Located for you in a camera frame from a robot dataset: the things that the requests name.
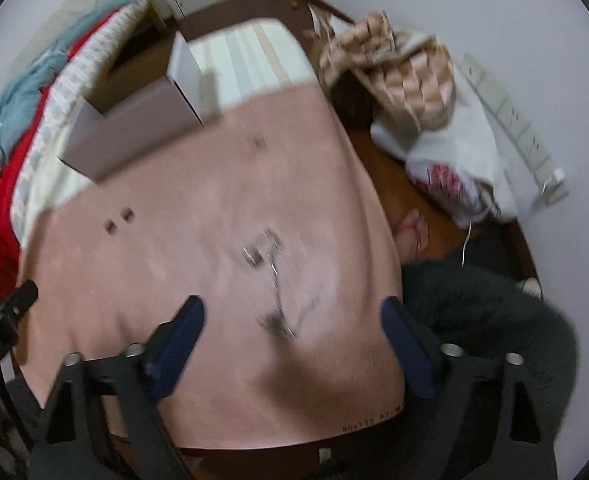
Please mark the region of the white cardboard jewelry box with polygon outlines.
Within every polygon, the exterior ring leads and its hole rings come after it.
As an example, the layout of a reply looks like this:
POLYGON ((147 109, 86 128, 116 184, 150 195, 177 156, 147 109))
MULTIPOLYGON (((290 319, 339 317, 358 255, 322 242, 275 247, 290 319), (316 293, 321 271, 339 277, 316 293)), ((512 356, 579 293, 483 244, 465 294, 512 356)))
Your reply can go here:
POLYGON ((59 159, 94 182, 202 128, 220 112, 214 74, 177 32, 113 70, 81 98, 59 159))

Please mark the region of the dark fuzzy trouser leg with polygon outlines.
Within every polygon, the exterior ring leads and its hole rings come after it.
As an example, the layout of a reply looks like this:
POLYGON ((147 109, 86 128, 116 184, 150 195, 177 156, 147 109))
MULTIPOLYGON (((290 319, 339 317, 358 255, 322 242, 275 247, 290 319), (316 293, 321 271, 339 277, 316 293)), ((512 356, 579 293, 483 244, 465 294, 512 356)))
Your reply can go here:
POLYGON ((401 282, 409 321, 436 353, 457 344, 473 358, 523 357, 541 432, 556 440, 579 366, 579 343, 563 313, 503 275, 448 260, 406 263, 401 282))

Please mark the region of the foot in pink flip-flop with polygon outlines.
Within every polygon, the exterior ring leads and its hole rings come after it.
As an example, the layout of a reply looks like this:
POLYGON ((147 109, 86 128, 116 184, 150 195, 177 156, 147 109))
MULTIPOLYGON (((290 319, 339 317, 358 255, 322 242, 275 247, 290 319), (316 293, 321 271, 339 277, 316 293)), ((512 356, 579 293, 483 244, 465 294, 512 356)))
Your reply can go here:
POLYGON ((394 243, 400 263, 418 259, 428 248, 430 230, 428 222, 414 209, 393 229, 394 243))

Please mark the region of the blue-grey quilt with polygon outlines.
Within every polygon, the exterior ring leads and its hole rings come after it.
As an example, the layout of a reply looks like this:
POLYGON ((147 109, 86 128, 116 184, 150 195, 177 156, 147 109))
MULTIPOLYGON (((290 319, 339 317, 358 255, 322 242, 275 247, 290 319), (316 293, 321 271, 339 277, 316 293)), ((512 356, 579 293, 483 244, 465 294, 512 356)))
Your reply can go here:
POLYGON ((108 0, 98 9, 81 16, 52 40, 19 75, 10 80, 0 94, 0 170, 12 150, 29 128, 42 94, 69 62, 76 41, 99 23, 101 18, 121 6, 139 0, 108 0))

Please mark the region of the white power strip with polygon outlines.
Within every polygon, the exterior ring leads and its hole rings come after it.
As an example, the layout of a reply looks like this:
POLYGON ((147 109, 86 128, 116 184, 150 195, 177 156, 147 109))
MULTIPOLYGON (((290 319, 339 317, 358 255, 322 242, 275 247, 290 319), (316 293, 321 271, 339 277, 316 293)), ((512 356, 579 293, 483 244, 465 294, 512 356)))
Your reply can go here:
POLYGON ((535 203, 551 206, 567 197, 570 189, 565 172, 506 88, 470 53, 462 57, 459 66, 534 178, 538 188, 535 203))

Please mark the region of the pink and striped table cloth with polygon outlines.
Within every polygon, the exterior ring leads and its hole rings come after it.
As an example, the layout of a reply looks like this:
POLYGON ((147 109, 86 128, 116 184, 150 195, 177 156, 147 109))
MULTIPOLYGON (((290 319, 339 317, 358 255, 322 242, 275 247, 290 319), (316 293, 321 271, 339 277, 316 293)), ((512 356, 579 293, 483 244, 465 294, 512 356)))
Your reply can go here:
POLYGON ((59 155, 82 70, 52 90, 24 209, 22 278, 38 299, 22 374, 44 402, 64 357, 112 356, 192 295, 206 326, 162 402, 182 448, 325 440, 401 413, 383 334, 401 290, 375 185, 286 26, 258 18, 191 41, 220 112, 94 182, 59 155))

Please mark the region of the white plastic bag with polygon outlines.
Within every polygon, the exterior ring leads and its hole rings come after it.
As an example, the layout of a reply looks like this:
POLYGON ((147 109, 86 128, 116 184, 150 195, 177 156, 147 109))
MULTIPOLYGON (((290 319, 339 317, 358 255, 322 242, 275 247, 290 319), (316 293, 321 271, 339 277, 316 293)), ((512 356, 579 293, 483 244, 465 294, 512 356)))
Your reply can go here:
POLYGON ((485 219, 517 218, 493 130, 465 79, 456 79, 454 113, 445 127, 416 133, 381 114, 370 135, 378 148, 404 162, 410 182, 445 209, 459 228, 485 219))

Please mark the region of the checkered brown cloth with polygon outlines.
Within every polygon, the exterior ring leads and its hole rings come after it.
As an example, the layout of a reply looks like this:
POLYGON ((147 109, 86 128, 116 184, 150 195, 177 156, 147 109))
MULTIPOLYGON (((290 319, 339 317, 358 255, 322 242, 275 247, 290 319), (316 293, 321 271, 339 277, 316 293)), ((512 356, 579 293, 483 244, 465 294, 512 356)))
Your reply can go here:
POLYGON ((396 29, 387 14, 373 12, 353 23, 311 8, 315 70, 331 94, 351 75, 395 124, 419 132, 444 127, 453 115, 453 61, 436 36, 396 29))

